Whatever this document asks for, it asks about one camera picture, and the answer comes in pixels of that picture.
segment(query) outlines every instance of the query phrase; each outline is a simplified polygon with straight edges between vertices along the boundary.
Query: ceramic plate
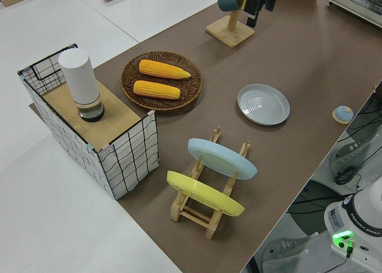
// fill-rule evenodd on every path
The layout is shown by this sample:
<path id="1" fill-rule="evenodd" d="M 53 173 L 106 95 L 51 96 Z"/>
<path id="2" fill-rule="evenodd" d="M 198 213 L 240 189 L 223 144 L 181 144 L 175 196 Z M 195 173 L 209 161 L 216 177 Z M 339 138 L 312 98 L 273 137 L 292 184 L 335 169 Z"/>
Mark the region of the ceramic plate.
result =
<path id="1" fill-rule="evenodd" d="M 242 113 L 260 125 L 277 125 L 284 122 L 291 112 L 287 98 L 277 89 L 263 84 L 244 87 L 238 95 Z"/>
<path id="2" fill-rule="evenodd" d="M 188 149 L 195 159 L 201 157 L 204 165 L 226 176 L 233 177 L 237 173 L 237 179 L 251 179 L 257 173 L 250 161 L 218 143 L 190 139 Z"/>
<path id="3" fill-rule="evenodd" d="M 192 199 L 227 215 L 239 216 L 244 211 L 244 207 L 231 197 L 181 173 L 168 171 L 167 182 Z"/>

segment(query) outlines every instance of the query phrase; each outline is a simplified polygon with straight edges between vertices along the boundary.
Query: white canister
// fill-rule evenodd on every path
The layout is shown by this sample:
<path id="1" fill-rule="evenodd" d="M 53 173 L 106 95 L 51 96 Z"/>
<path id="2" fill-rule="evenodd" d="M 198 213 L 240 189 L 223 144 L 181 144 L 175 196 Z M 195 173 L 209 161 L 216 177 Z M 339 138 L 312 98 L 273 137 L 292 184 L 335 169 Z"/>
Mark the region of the white canister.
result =
<path id="1" fill-rule="evenodd" d="M 71 48 L 60 54 L 58 63 L 79 116 L 88 122 L 99 121 L 104 114 L 104 106 L 88 53 L 80 48 Z"/>

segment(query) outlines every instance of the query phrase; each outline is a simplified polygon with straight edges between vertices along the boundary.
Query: toaster oven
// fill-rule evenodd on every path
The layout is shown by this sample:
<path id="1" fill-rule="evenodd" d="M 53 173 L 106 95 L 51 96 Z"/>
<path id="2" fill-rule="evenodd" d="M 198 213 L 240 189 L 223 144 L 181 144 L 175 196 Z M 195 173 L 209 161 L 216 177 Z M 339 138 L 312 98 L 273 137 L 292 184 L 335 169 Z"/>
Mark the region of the toaster oven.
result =
<path id="1" fill-rule="evenodd" d="M 329 0 L 331 3 L 382 27 L 382 0 Z"/>

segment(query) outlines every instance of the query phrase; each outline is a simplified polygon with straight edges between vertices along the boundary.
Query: green light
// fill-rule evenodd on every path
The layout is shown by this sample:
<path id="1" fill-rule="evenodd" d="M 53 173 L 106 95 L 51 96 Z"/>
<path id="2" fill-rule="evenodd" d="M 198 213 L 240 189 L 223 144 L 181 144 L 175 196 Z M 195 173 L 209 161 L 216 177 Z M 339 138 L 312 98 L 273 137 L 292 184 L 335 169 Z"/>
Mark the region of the green light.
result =
<path id="1" fill-rule="evenodd" d="M 333 243 L 337 247 L 339 247 L 339 243 L 343 239 L 348 239 L 351 235 L 353 235 L 353 231 L 350 231 L 350 230 L 346 230 L 346 231 L 343 231 L 343 232 L 339 232 L 339 233 L 333 234 Z"/>
<path id="2" fill-rule="evenodd" d="M 333 234 L 333 239 L 341 238 L 344 236 L 353 235 L 353 231 L 347 230 L 340 233 Z"/>

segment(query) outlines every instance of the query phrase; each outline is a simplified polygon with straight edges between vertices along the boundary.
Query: robotic arm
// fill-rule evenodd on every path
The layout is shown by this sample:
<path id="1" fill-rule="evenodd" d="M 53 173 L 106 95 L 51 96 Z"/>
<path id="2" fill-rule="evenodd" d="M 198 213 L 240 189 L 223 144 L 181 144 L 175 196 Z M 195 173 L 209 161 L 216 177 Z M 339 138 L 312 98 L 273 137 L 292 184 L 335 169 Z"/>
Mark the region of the robotic arm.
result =
<path id="1" fill-rule="evenodd" d="M 276 0 L 247 0 L 244 11 L 248 14 L 247 26 L 255 28 L 257 17 L 265 6 L 268 11 L 273 11 Z"/>
<path id="2" fill-rule="evenodd" d="M 368 188 L 332 203 L 325 210 L 325 225 L 338 254 L 371 272 L 382 273 L 382 177 Z"/>

